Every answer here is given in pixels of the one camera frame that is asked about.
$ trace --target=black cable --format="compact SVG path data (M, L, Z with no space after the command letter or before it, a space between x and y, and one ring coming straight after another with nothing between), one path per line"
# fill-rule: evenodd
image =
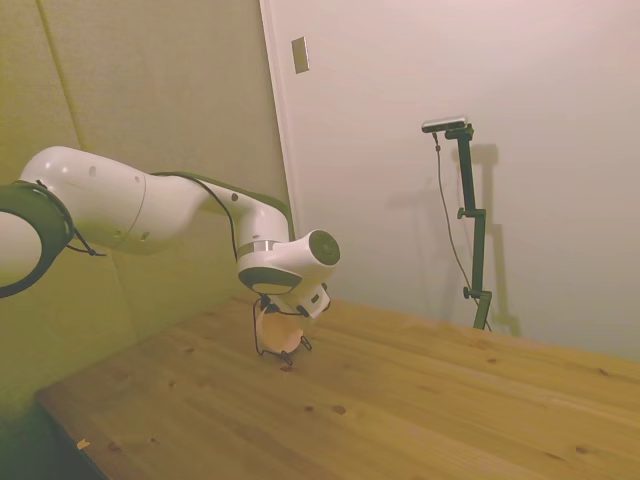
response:
M45 190L49 190L49 187L47 187L44 183L42 183L42 181L36 180L36 183L38 185L40 185L42 188L44 188ZM73 224L71 224L70 222L71 222L70 220L67 221L67 225L68 225L69 229L73 228L73 233L82 242L82 245L84 245L85 250L82 250L81 248L78 248L78 247L74 247L72 245L65 245L68 249L73 250L74 252L86 253L88 255L91 255L92 257L106 257L107 256L106 253L98 253L93 248L91 248L89 246L89 244L86 242L86 240L82 237L82 235L80 235L80 232L78 231L78 229L73 227Z
M449 233L449 243L451 243L451 248L453 250L453 255L456 257L456 262L458 263L458 267L460 267L460 271L462 272L462 275L464 276L464 281L467 283L467 288L469 290L471 290L471 283L469 282L469 277L467 276L467 272L465 272L464 267L462 266L462 262L460 261L460 257L458 256L458 250L456 249L456 246L453 242L453 235L451 233L451 221L449 220L449 209L447 208L447 202L444 199L444 189L442 188L442 173L441 173L441 160L440 160L440 150L442 150L442 147L440 146L440 143L438 142L438 134L433 132L433 139L436 142L436 154L438 155L438 186L440 187L440 198L442 199L442 206L444 207L444 216L447 220L447 232ZM473 301L475 302L476 306L479 306L478 300L476 300L475 298L471 297L473 299ZM493 330L491 329L491 325L489 325L489 320L485 319L485 325L487 326L487 328L489 329L490 332L493 332Z
M236 230L235 230L235 226L233 225L233 217L231 216L231 212L229 212L229 209L226 207L226 205L222 203L222 200L220 200L220 197L218 197L218 195L216 195L216 193L213 190L207 187L207 185L204 182L201 182L197 178L191 177L189 175L184 175L180 173L167 173L167 174L152 173L151 175L162 176L162 177L174 176L174 177L181 177L181 178L186 178L187 180L191 180L192 182L200 185L204 190L207 191L207 193L209 193L209 195L211 195L216 200L216 202L218 202L218 205L222 207L222 210L224 210L224 213L227 214L227 218L229 219L229 227L231 228L231 246L233 247L233 258L235 258L237 262L238 247L236 246Z
M261 301L262 301L262 296L260 296L260 298L257 298L256 301L253 302L253 340L256 347L256 353L261 357L265 353L269 353L274 357L278 357L279 359L284 360L287 363L287 365L291 366L293 365L293 361L289 357L289 354L284 350L281 353L275 353L275 352L272 352L271 350L260 350L260 347L258 346L258 327L257 327L258 319L256 317L256 307L258 306L258 303Z

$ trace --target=wall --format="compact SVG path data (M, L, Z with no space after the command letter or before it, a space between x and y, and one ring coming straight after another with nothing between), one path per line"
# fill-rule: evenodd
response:
M0 0L0 182L51 145L287 200L257 2ZM0 303L0 477L62 469L33 393L241 289L228 223L151 257L63 252Z
M467 114L496 330L640 360L640 4L264 1L299 230L331 231L334 295L471 325L424 120ZM291 40L306 36L309 72ZM455 144L443 184L470 269Z

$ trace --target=door frame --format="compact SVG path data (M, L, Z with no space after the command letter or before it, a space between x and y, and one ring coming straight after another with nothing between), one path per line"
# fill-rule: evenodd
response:
M301 197L298 195L293 138L289 119L287 118L287 101L278 54L278 38L274 22L274 4L276 1L277 0L260 0L260 13L262 16L262 29L264 31L264 40L267 49L267 59L269 62L269 74L271 76L271 88L273 90L273 102L276 110L284 174L287 182L289 204L291 206L291 217L296 238L299 238L299 236L303 234L300 230L301 222L299 216L301 214Z

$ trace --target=robotic arm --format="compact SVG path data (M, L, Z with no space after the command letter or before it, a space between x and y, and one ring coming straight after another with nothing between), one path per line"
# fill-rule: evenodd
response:
M322 230L294 240L283 203L200 175L150 175L66 147L43 150L20 180L0 186L0 298L38 281L74 236L150 254L167 248L199 209L229 216L245 286L282 312L315 319L329 307L324 282L340 260L338 244Z

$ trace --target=wooden tabletop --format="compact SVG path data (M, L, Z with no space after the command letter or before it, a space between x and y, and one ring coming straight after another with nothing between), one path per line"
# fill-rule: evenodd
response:
M640 365L334 301L288 368L251 302L39 394L117 480L640 479Z

